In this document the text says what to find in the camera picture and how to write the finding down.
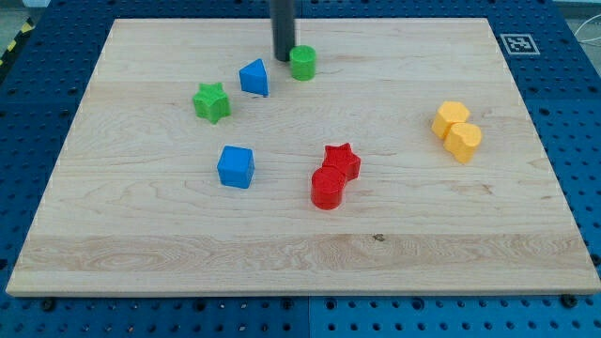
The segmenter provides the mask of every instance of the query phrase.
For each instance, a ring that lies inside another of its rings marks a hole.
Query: wooden cutting board
[[[505,295],[600,283],[485,19],[298,20],[317,75],[268,20],[116,20],[13,271],[13,296]],[[270,96],[239,88],[263,58]],[[195,116],[198,83],[233,114]],[[430,130],[463,101],[463,165]],[[324,145],[362,158],[343,205],[309,198]],[[222,186],[224,145],[254,150]]]

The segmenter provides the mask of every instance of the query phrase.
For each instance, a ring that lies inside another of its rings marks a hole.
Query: black metal rod
[[[270,16],[275,58],[289,61],[290,50],[296,45],[294,0],[271,0]]]

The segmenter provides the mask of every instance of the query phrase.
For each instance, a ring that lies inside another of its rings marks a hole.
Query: blue cube
[[[223,185],[248,189],[254,174],[254,159],[251,149],[225,146],[217,163],[219,180]]]
[[[267,72],[262,59],[254,62],[239,71],[240,86],[242,91],[268,96],[270,90],[267,82]]]

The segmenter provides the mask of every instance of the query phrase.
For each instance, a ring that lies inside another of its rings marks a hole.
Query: green cylinder block
[[[316,50],[309,46],[296,46],[290,51],[290,71],[299,81],[308,81],[316,76]]]

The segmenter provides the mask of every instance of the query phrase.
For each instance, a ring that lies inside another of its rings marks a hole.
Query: green block
[[[206,118],[212,124],[224,116],[231,115],[229,99],[221,83],[200,84],[193,102],[196,115]]]
[[[309,46],[296,46],[290,51],[290,72],[299,81],[308,81],[316,76],[316,50]]]

